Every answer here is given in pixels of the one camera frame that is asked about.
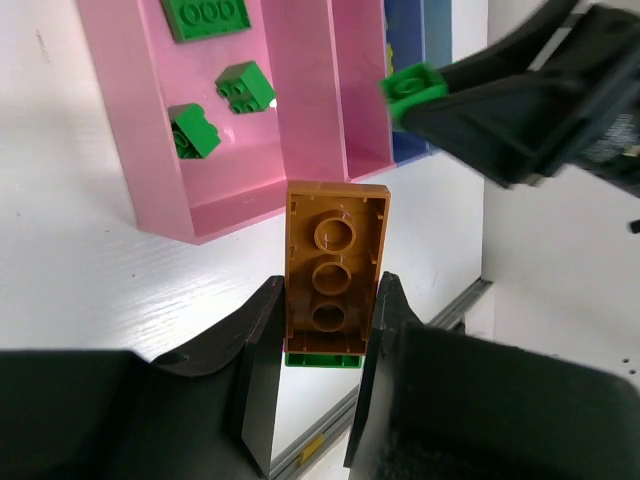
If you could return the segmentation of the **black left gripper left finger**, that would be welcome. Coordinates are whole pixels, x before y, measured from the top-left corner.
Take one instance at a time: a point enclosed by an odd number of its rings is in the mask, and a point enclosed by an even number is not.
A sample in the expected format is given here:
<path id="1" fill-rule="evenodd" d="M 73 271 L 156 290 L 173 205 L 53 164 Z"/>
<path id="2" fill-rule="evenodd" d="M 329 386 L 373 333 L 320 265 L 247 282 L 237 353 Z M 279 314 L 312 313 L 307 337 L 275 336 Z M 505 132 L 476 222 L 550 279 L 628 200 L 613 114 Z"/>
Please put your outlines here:
<path id="1" fill-rule="evenodd" d="M 264 479 L 284 280 L 152 361 L 126 350 L 1 354 L 5 479 Z"/>

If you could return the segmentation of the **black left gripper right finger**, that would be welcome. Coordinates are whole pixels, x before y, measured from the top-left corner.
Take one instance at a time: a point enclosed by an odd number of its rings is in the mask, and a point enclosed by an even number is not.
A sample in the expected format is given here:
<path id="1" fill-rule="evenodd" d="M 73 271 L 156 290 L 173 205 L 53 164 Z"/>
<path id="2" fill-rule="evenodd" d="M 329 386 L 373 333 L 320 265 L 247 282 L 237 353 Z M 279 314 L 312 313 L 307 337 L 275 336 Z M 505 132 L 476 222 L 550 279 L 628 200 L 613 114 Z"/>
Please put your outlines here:
<path id="1" fill-rule="evenodd" d="M 399 328 L 393 389 L 353 479 L 635 479 L 639 393 L 587 366 L 422 323 Z"/>

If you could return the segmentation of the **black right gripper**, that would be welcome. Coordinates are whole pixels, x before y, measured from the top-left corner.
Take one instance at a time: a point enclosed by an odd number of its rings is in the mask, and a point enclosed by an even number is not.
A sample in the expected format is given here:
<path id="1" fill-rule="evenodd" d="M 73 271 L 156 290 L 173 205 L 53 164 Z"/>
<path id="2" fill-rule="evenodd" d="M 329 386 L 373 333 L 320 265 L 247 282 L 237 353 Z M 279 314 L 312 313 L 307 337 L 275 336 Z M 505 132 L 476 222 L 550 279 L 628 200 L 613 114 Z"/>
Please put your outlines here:
<path id="1" fill-rule="evenodd" d="M 504 188 L 573 164 L 639 194 L 638 13 L 545 1 L 439 72 L 447 85 L 482 86 L 409 108 L 401 118 L 409 132 Z"/>

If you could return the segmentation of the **lime lego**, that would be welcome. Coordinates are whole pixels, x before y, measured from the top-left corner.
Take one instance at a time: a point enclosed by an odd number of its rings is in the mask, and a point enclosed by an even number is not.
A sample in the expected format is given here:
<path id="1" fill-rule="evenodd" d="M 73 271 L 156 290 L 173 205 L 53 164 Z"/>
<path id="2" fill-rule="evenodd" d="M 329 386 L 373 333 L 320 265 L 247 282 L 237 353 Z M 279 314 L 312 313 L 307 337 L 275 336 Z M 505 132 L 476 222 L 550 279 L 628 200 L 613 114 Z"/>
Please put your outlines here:
<path id="1" fill-rule="evenodd" d="M 385 77 L 380 81 L 380 88 L 397 126 L 410 108 L 444 97 L 449 92 L 440 71 L 427 63 L 418 63 Z"/>

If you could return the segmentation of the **brown lego plate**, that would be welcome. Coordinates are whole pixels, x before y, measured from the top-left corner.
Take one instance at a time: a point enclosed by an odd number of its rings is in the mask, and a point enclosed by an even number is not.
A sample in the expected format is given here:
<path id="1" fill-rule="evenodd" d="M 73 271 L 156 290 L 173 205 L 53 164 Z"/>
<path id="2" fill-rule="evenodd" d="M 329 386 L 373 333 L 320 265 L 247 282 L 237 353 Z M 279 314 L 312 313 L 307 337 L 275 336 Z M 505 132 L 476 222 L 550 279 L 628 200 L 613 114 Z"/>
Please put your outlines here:
<path id="1" fill-rule="evenodd" d="M 365 354 L 390 202 L 384 185 L 289 182 L 286 353 Z"/>

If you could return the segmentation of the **green square lego brick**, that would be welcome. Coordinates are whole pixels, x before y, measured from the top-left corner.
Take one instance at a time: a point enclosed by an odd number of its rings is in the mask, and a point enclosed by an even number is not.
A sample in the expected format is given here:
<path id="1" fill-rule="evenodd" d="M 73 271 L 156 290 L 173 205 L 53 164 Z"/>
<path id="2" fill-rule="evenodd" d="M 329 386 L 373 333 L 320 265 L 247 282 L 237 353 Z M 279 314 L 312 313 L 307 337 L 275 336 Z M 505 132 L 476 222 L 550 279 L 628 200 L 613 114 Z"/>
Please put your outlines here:
<path id="1" fill-rule="evenodd" d="M 237 115 L 263 112 L 276 92 L 255 61 L 227 67 L 215 80 L 216 92 Z"/>

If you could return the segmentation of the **small dark green lego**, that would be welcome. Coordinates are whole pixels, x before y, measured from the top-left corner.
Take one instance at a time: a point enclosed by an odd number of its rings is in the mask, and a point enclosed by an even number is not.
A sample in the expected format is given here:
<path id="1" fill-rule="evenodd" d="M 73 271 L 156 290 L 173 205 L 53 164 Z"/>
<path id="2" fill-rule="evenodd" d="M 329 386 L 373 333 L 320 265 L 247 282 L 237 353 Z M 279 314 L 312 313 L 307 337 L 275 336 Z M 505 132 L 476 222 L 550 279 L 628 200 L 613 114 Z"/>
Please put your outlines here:
<path id="1" fill-rule="evenodd" d="M 221 143 L 217 128 L 196 103 L 168 108 L 174 145 L 181 159 L 204 159 Z"/>

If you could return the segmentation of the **long green lego brick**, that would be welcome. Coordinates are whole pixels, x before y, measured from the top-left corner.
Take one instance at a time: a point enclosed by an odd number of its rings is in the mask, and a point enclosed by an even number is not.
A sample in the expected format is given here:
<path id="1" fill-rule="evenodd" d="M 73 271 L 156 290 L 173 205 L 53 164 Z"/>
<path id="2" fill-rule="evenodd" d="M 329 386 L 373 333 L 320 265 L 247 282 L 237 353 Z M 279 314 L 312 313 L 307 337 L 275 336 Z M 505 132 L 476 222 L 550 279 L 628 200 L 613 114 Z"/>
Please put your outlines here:
<path id="1" fill-rule="evenodd" d="M 177 43 L 235 34 L 251 28 L 243 0 L 162 0 L 161 5 Z"/>

